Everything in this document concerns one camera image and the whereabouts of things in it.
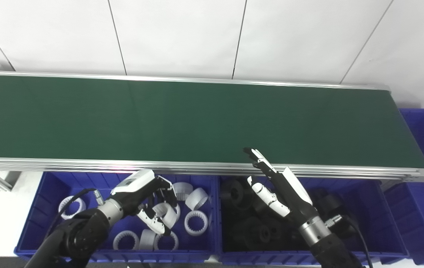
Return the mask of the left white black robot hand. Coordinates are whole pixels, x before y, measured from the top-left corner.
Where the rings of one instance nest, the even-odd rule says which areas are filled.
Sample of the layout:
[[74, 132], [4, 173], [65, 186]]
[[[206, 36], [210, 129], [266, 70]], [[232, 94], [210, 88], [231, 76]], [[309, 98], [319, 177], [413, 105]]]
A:
[[154, 211], [157, 199], [171, 207], [177, 205], [173, 184], [150, 169], [129, 175], [111, 190], [107, 201], [113, 200], [122, 212], [122, 218], [136, 216], [158, 235], [170, 236], [171, 228]]

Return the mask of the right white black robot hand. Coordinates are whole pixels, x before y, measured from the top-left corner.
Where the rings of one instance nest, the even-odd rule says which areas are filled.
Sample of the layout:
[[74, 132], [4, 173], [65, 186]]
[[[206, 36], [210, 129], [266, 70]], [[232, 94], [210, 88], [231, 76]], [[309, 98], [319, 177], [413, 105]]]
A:
[[296, 228], [313, 224], [318, 212], [293, 171], [288, 166], [278, 171], [255, 148], [245, 147], [243, 151], [253, 161], [253, 167], [259, 169], [273, 185], [274, 191], [271, 191], [256, 176], [247, 178], [249, 186], [265, 205]]

